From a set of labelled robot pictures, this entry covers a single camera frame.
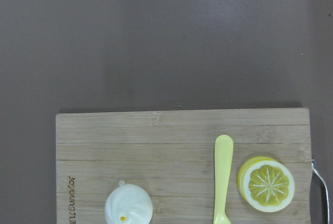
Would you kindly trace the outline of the bamboo cutting board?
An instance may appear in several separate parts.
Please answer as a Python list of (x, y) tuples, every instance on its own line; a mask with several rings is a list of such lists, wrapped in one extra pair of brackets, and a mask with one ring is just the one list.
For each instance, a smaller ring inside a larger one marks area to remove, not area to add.
[[(211, 223), (214, 143), (234, 141), (226, 213), (232, 223), (310, 223), (309, 111), (288, 109), (62, 113), (56, 117), (57, 222), (104, 223), (119, 181), (145, 189), (152, 223)], [(237, 189), (242, 164), (268, 156), (293, 174), (296, 192), (283, 210), (263, 213)]]

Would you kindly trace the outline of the yellow plastic knife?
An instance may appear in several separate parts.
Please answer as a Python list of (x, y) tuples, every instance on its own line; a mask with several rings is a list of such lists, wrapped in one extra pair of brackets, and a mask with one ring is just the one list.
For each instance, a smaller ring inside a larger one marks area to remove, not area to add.
[(230, 223), (225, 213), (234, 142), (228, 135), (217, 137), (214, 146), (214, 216), (213, 223)]

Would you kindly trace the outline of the thick lemon slice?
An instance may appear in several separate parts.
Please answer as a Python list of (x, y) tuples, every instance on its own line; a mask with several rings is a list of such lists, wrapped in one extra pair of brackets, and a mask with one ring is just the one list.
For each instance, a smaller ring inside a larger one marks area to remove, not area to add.
[(296, 190), (290, 170), (267, 156), (255, 156), (243, 163), (237, 175), (237, 187), (248, 204), (265, 213), (286, 208)]

